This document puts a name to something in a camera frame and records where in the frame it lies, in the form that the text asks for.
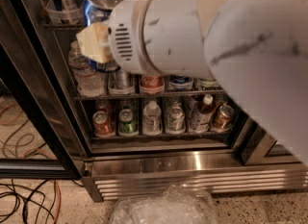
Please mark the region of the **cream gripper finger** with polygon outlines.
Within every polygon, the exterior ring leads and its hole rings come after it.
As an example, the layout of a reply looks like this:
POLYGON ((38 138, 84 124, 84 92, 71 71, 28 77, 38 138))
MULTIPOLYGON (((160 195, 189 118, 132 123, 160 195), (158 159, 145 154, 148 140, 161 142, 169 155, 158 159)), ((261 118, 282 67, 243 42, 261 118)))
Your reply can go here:
POLYGON ((79 32, 76 37, 81 53, 85 57, 98 63, 108 63, 113 59, 106 23, 92 23, 79 32))

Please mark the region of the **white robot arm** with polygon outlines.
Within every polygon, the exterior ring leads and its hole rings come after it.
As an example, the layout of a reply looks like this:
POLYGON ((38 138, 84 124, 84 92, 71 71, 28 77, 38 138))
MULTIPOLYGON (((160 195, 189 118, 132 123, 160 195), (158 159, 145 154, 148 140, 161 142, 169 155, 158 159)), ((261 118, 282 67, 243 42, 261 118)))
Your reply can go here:
POLYGON ((133 74, 216 79, 308 163, 308 0, 124 0, 77 40, 133 74))

